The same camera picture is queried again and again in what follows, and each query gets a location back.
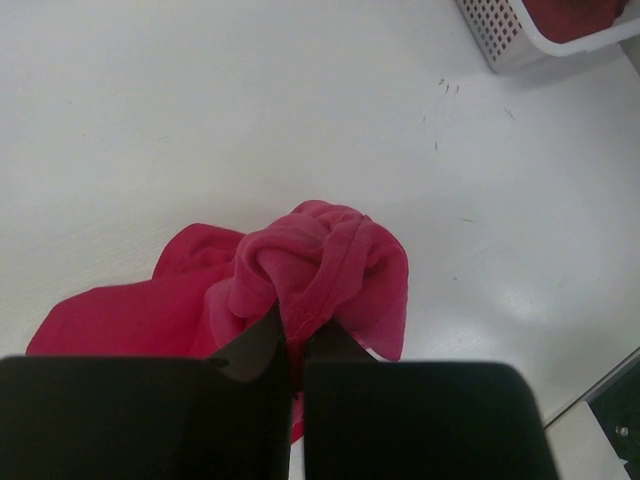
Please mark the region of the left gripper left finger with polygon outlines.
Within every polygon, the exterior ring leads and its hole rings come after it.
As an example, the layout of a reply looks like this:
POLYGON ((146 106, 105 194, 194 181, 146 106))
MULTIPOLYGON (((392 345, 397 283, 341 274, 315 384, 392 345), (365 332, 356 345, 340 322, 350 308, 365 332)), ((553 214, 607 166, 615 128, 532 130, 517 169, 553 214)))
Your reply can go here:
POLYGON ((290 426, 276 311, 204 359, 1 362, 5 479, 284 479, 290 426))

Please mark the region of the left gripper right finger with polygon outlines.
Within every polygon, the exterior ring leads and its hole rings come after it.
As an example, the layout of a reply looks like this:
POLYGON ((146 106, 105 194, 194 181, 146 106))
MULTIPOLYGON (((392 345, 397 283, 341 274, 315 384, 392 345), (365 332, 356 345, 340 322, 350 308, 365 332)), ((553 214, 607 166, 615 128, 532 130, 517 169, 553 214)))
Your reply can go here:
POLYGON ((529 385, 484 361, 376 360, 336 322, 304 362, 308 479, 556 479, 529 385))

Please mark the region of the pink t-shirt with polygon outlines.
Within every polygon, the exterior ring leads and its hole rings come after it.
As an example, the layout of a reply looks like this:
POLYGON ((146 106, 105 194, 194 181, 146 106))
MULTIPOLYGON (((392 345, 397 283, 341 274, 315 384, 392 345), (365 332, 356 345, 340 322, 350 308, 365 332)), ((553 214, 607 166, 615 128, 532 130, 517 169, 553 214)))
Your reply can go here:
POLYGON ((353 208, 309 200, 248 234, 187 226, 148 280, 55 305, 26 352, 203 358, 277 309, 300 379, 307 343, 331 320, 363 347, 398 360, 408 290, 407 254, 387 229, 353 208))

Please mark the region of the dark red t-shirt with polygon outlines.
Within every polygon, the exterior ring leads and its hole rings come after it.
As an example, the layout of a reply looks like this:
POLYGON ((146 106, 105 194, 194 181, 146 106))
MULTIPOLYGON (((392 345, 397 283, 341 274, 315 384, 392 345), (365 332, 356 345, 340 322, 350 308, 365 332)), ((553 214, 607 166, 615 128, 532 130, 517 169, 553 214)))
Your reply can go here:
POLYGON ((554 43, 567 43, 611 27, 629 0, 526 0, 539 32, 554 43))

